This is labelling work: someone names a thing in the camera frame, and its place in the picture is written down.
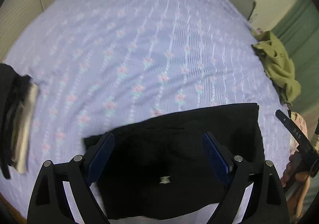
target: black garment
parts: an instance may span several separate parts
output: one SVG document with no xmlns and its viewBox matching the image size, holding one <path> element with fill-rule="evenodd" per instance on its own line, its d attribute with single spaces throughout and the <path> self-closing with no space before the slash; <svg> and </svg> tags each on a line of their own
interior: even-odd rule
<svg viewBox="0 0 319 224">
<path fill-rule="evenodd" d="M 8 165 L 12 163 L 13 120 L 18 105 L 27 95 L 30 79 L 0 63 L 0 167 L 6 179 L 10 179 Z"/>
<path fill-rule="evenodd" d="M 211 132 L 234 155 L 263 162 L 258 110 L 257 104 L 201 108 L 112 130 L 114 150 L 97 182 L 107 217 L 169 219 L 218 203 L 225 186 L 209 165 L 202 137 Z M 100 137 L 84 139 L 86 147 Z"/>
</svg>

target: hand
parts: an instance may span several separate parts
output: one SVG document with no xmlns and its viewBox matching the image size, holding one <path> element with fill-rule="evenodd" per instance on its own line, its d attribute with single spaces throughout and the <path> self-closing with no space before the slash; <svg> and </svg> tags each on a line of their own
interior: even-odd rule
<svg viewBox="0 0 319 224">
<path fill-rule="evenodd" d="M 291 178 L 293 174 L 292 164 L 294 162 L 294 157 L 296 158 L 297 154 L 299 154 L 298 151 L 296 151 L 294 154 L 292 154 L 289 157 L 290 162 L 287 164 L 286 169 L 284 170 L 283 176 L 280 179 L 282 187 L 286 186 L 287 182 L 289 181 L 289 179 Z M 295 178 L 296 178 L 296 181 L 304 183 L 308 176 L 309 176 L 308 172 L 300 172 L 295 175 Z"/>
</svg>

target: bedsheet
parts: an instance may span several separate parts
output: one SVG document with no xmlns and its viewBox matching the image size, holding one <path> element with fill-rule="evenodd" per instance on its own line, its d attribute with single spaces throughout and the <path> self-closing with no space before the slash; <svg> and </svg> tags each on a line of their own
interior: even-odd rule
<svg viewBox="0 0 319 224">
<path fill-rule="evenodd" d="M 28 173 L 11 168 L 11 180 L 1 174 L 0 192 L 26 217 L 42 163 L 84 153 L 82 137 L 165 113 L 229 103 L 259 104 L 265 158 L 281 175 L 289 133 L 275 111 L 286 107 L 250 46 L 254 42 L 248 23 L 228 0 L 55 1 L 27 27 L 5 61 L 33 78 L 39 96 Z M 65 187 L 75 220 L 82 223 Z M 246 193 L 236 222 L 247 202 Z M 208 205 L 161 223 L 206 223 L 215 208 Z"/>
</svg>

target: green curtain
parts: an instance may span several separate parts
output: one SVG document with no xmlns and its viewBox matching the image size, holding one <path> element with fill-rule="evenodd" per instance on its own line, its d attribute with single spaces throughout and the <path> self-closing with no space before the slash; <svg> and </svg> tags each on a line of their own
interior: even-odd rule
<svg viewBox="0 0 319 224">
<path fill-rule="evenodd" d="M 291 109 L 304 112 L 319 102 L 319 12 L 311 0 L 298 0 L 272 32 L 293 60 L 301 84 Z"/>
</svg>

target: olive green cloth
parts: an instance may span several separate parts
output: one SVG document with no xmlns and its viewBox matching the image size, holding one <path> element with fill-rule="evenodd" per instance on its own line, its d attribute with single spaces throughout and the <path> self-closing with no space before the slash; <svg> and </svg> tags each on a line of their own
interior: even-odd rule
<svg viewBox="0 0 319 224">
<path fill-rule="evenodd" d="M 253 44 L 267 77 L 278 87 L 280 101 L 291 104 L 300 94 L 301 86 L 295 80 L 293 61 L 281 41 L 270 31 L 256 36 L 258 43 Z"/>
</svg>

